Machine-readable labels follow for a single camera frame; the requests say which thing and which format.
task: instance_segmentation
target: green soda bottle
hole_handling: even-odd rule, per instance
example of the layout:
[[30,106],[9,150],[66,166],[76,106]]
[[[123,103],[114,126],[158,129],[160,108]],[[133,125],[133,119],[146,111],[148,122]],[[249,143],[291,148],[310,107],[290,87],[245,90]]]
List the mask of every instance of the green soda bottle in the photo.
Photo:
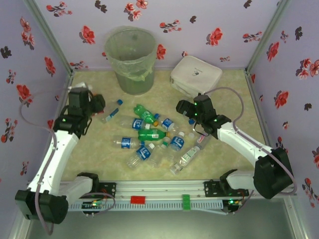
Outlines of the green soda bottle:
[[139,131],[139,140],[140,141],[157,141],[165,136],[169,137],[168,132],[163,132],[159,129],[152,128],[152,129],[142,129]]
[[155,127],[159,124],[159,122],[156,121],[156,119],[154,118],[153,114],[140,104],[136,105],[136,107],[134,108],[134,113],[137,114],[146,123],[151,123]]

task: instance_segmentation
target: white container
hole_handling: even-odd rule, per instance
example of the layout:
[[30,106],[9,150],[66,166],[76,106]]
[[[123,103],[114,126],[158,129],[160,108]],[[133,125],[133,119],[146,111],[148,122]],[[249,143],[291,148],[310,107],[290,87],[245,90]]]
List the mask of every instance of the white container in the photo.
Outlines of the white container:
[[193,56],[185,56],[170,74],[170,85],[195,98],[216,87],[222,70]]

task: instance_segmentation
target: blue bottle label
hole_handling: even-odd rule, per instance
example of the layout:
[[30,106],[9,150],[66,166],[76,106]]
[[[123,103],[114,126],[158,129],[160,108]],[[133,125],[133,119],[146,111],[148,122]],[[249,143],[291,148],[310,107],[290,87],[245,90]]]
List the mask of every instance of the blue bottle label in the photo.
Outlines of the blue bottle label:
[[135,130],[140,130],[142,123],[143,123],[142,119],[134,119],[134,121],[132,123],[132,128]]
[[179,149],[181,149],[184,145],[184,139],[175,136],[170,143],[176,145],[177,147],[179,147]]
[[143,161],[147,160],[151,155],[151,152],[145,146],[142,146],[138,150],[136,150],[136,153]]
[[122,148],[130,148],[131,147],[131,138],[122,138]]
[[165,119],[163,121],[163,123],[161,124],[161,126],[164,128],[164,129],[168,129],[168,127],[173,123],[173,121],[171,121],[169,118]]

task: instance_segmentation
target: floral wallpaper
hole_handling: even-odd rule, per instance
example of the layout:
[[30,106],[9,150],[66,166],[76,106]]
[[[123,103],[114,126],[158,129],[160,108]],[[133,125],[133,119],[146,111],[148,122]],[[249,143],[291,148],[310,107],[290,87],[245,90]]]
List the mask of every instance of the floral wallpaper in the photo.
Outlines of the floral wallpaper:
[[[128,25],[149,30],[158,42],[156,67],[172,68],[185,53],[220,68],[244,68],[278,0],[76,1],[35,0],[75,70],[110,69],[107,33]],[[276,45],[270,58],[275,55]],[[71,63],[83,62],[86,67]]]
[[288,153],[309,238],[319,233],[318,10],[315,0],[292,1],[251,70],[273,146]]
[[[64,7],[53,5],[50,14],[69,17]],[[34,95],[62,88],[67,71],[22,1],[6,1],[1,8],[6,10],[0,14],[0,238],[7,239],[18,210],[15,194],[35,176],[49,140],[47,132],[21,119],[18,108],[29,97],[25,117],[49,126],[61,91]]]

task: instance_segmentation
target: plastic bottle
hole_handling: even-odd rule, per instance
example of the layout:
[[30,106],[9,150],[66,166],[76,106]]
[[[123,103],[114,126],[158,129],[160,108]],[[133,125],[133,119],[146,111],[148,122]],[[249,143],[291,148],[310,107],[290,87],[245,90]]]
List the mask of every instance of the plastic bottle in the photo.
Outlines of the plastic bottle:
[[129,158],[126,164],[130,168],[136,168],[141,162],[147,160],[150,157],[154,147],[155,146],[153,143],[140,147],[138,150],[136,150],[134,155]]
[[146,123],[144,120],[131,116],[120,116],[119,122],[123,128],[132,128],[135,130],[150,129],[151,127],[151,124]]
[[159,122],[157,122],[154,118],[153,114],[140,104],[136,105],[136,107],[134,108],[134,113],[137,114],[146,123],[150,123],[155,127],[159,124]]
[[203,150],[209,140],[211,139],[211,135],[208,136],[203,136],[201,135],[195,143],[195,146],[189,149],[180,159],[179,162],[174,164],[171,168],[170,171],[172,174],[176,175],[179,173],[184,167],[186,167],[190,161],[192,161],[197,155],[199,154],[200,150]]
[[117,100],[116,102],[110,102],[107,104],[103,111],[96,113],[96,117],[102,123],[110,121],[110,119],[119,112],[119,106],[123,104],[122,100]]
[[141,129],[139,131],[139,140],[140,141],[158,141],[165,136],[169,137],[168,132],[163,132],[157,128],[152,129]]
[[184,132],[179,132],[177,136],[174,136],[174,138],[171,140],[170,144],[169,144],[169,153],[168,155],[168,159],[170,161],[174,161],[176,152],[180,151],[183,146],[184,146]]
[[144,141],[139,141],[137,137],[123,137],[123,136],[114,136],[113,137],[113,146],[115,148],[128,148],[135,149],[144,146]]
[[158,145],[154,148],[151,156],[147,160],[148,164],[154,168],[158,168],[162,159],[165,156],[166,149],[169,146],[170,138],[164,137],[161,145]]
[[165,129],[167,131],[172,130],[174,132],[178,131],[178,126],[167,116],[155,114],[154,117],[156,118],[157,121],[159,121],[161,123],[161,126],[163,129]]

